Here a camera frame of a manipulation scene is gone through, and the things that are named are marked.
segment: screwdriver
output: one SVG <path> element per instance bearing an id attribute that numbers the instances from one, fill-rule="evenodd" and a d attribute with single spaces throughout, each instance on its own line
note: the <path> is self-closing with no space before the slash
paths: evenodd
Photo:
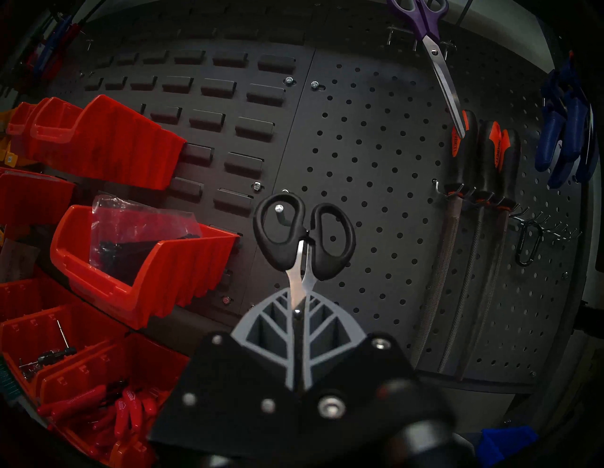
<path id="1" fill-rule="evenodd" d="M 455 128 L 451 132 L 451 159 L 449 161 L 449 172 L 445 180 L 445 193 L 449 198 L 449 202 L 436 263 L 432 269 L 432 278 L 428 286 L 425 308 L 411 349 L 410 362 L 414 369 L 417 367 L 420 357 L 422 357 L 423 348 L 426 345 L 436 317 L 436 311 L 439 308 L 440 296 L 445 286 L 453 247 L 455 246 L 455 238 L 457 237 L 463 198 L 469 195 L 472 189 L 478 125 L 476 116 L 472 111 L 462 111 L 461 114 L 466 134 L 460 138 Z"/>
<path id="2" fill-rule="evenodd" d="M 449 338 L 445 345 L 445 352 L 440 359 L 438 372 L 442 374 L 445 370 L 445 365 L 451 354 L 455 337 L 461 323 L 463 310 L 466 305 L 466 299 L 470 289 L 470 283 L 474 274 L 474 264 L 478 256 L 478 244 L 483 230 L 484 209 L 491 205 L 495 192 L 497 191 L 498 165 L 500 162 L 501 148 L 501 128 L 496 121 L 486 121 L 480 126 L 478 132 L 478 142 L 476 146 L 476 165 L 475 165 L 475 180 L 476 188 L 473 193 L 473 199 L 476 203 L 481 204 L 478 209 L 476 225 L 474 228 L 474 236 L 472 238 L 472 246 L 470 247 L 470 255 L 467 260 L 466 273 L 463 277 L 461 293 L 457 302 L 455 316 L 449 331 Z"/>
<path id="3" fill-rule="evenodd" d="M 489 271 L 483 283 L 478 300 L 478 309 L 472 317 L 470 334 L 466 340 L 466 347 L 461 355 L 461 359 L 455 372 L 455 377 L 462 380 L 470 359 L 487 323 L 489 308 L 493 300 L 497 276 L 501 266 L 504 247 L 506 244 L 507 221 L 509 213 L 516 208 L 515 188 L 516 177 L 518 175 L 518 166 L 520 165 L 520 156 L 522 148 L 520 137 L 516 130 L 503 130 L 501 132 L 501 150 L 500 160 L 498 161 L 498 174 L 496 178 L 495 195 L 500 199 L 497 209 L 500 211 L 496 221 L 496 232 L 500 235 L 496 240 L 495 248 L 491 251 L 487 264 Z"/>
<path id="4" fill-rule="evenodd" d="M 29 364 L 22 364 L 19 366 L 19 368 L 28 367 L 34 364 L 39 364 L 42 366 L 56 364 L 65 356 L 72 356 L 77 353 L 77 350 L 74 347 L 70 347 L 67 343 L 67 339 L 65 338 L 65 334 L 63 333 L 63 328 L 61 328 L 61 323 L 58 320 L 57 325 L 59 326 L 59 331 L 61 332 L 63 341 L 65 341 L 65 349 L 63 351 L 46 351 L 45 353 L 40 354 L 36 361 L 30 362 Z"/>

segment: black-handled scissors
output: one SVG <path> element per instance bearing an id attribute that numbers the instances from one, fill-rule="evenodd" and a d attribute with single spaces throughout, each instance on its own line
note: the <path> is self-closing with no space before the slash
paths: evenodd
<path id="1" fill-rule="evenodd" d="M 277 202 L 286 202 L 294 208 L 294 218 L 284 242 L 274 242 L 264 229 L 264 220 L 269 207 Z M 279 271 L 285 271 L 291 289 L 292 310 L 312 291 L 317 280 L 325 281 L 340 273 L 350 261 L 356 247 L 355 229 L 346 213 L 331 203 L 321 203 L 312 209 L 310 230 L 303 226 L 306 207 L 300 197 L 293 193 L 280 192 L 262 200 L 254 213 L 254 235 L 260 251 L 268 263 Z M 333 214 L 344 227 L 346 244 L 340 255 L 331 255 L 323 246 L 323 214 Z M 301 276 L 304 244 L 307 244 L 306 270 Z"/>

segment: cable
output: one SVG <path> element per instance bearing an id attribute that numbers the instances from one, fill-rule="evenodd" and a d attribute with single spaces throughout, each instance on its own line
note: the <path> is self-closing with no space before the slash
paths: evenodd
<path id="1" fill-rule="evenodd" d="M 463 19 L 466 17 L 466 13 L 467 11 L 470 9 L 470 5 L 472 5 L 472 2 L 474 0 L 467 0 L 466 2 L 466 6 L 463 7 L 463 11 L 461 12 L 461 15 L 459 15 L 459 18 L 457 18 L 457 22 L 455 23 L 455 26 L 459 26 L 461 25 L 461 22 L 463 21 Z"/>

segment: purple-handled scissors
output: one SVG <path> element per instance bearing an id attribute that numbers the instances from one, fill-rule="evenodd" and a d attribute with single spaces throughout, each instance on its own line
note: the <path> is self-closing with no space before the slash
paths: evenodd
<path id="1" fill-rule="evenodd" d="M 408 0 L 407 3 L 410 3 L 412 6 L 412 9 L 410 10 L 401 7 L 397 3 L 397 0 L 387 1 L 392 13 L 409 24 L 413 29 L 416 39 L 422 41 L 426 48 L 428 56 L 432 61 L 432 68 L 439 81 L 440 89 L 445 96 L 447 107 L 453 118 L 453 124 L 457 130 L 457 134 L 463 138 L 466 136 L 466 129 L 461 117 L 459 98 L 457 97 L 457 91 L 455 90 L 453 79 L 447 68 L 445 58 L 439 47 L 440 36 L 438 23 L 439 19 L 449 11 L 449 2 L 447 0 L 428 0 L 430 3 L 438 3 L 440 6 L 437 11 L 432 11 L 425 4 L 425 0 Z"/>

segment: scissor handle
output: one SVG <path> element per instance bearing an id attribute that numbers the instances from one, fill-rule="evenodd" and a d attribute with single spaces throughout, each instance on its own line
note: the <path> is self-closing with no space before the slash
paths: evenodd
<path id="1" fill-rule="evenodd" d="M 325 213 L 333 214 L 336 220 L 344 227 L 346 244 L 340 255 L 328 254 L 323 247 L 323 222 L 321 216 Z M 331 203 L 321 203 L 313 208 L 310 214 L 309 237 L 314 241 L 312 250 L 312 272 L 319 281 L 329 280 L 340 273 L 355 253 L 355 229 L 346 213 Z"/>
<path id="2" fill-rule="evenodd" d="M 423 0 L 411 0 L 413 4 L 411 10 L 401 7 L 397 0 L 387 0 L 392 14 L 406 20 L 408 24 L 410 23 L 417 40 L 429 36 L 438 43 L 440 41 L 439 19 L 449 11 L 449 2 L 447 0 L 433 1 L 440 5 L 437 11 L 430 10 Z"/>
<path id="3" fill-rule="evenodd" d="M 268 208 L 276 202 L 286 202 L 294 208 L 294 219 L 289 228 L 288 238 L 284 242 L 273 242 L 266 235 L 264 220 Z M 294 266 L 298 254 L 298 242 L 306 237 L 307 231 L 302 225 L 306 207 L 302 198 L 288 192 L 279 192 L 262 200 L 256 207 L 252 226 L 260 251 L 268 263 L 279 271 L 287 271 Z"/>

